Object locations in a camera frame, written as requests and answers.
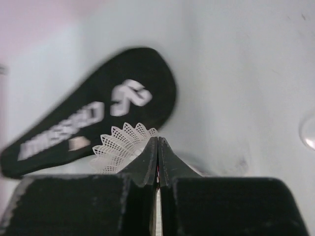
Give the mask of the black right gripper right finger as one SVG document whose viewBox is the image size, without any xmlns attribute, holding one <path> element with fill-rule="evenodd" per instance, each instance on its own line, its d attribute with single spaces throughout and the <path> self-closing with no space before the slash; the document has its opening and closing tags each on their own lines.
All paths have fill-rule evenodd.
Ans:
<svg viewBox="0 0 315 236">
<path fill-rule="evenodd" d="M 306 236 L 289 188 L 268 177 L 202 177 L 158 139 L 165 236 Z"/>
</svg>

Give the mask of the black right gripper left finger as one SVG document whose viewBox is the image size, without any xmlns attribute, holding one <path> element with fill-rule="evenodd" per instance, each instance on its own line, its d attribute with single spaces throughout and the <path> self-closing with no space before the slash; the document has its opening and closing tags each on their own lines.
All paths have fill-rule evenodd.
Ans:
<svg viewBox="0 0 315 236">
<path fill-rule="evenodd" d="M 3 236 L 153 236 L 158 140 L 113 175 L 39 175 L 16 187 Z"/>
</svg>

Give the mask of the white shuttlecock red band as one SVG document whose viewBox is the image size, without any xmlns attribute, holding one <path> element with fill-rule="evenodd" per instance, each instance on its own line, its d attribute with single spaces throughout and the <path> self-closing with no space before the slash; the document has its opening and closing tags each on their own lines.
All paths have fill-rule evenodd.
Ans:
<svg viewBox="0 0 315 236">
<path fill-rule="evenodd" d="M 95 158 L 90 166 L 98 174 L 116 174 L 137 158 L 152 137 L 157 137 L 155 128 L 147 129 L 138 123 L 132 127 L 124 123 L 122 128 L 111 127 L 111 134 L 100 136 L 101 145 L 93 147 Z"/>
</svg>

